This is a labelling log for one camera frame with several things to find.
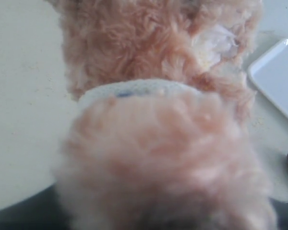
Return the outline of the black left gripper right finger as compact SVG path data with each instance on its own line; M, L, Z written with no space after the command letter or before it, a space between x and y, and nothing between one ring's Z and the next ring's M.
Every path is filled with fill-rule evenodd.
M288 230L288 202L270 199L277 214L278 228Z

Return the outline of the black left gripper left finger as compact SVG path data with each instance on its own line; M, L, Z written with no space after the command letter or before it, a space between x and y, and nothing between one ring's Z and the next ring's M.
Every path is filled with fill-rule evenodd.
M0 230L68 230L52 185L19 203L0 210Z

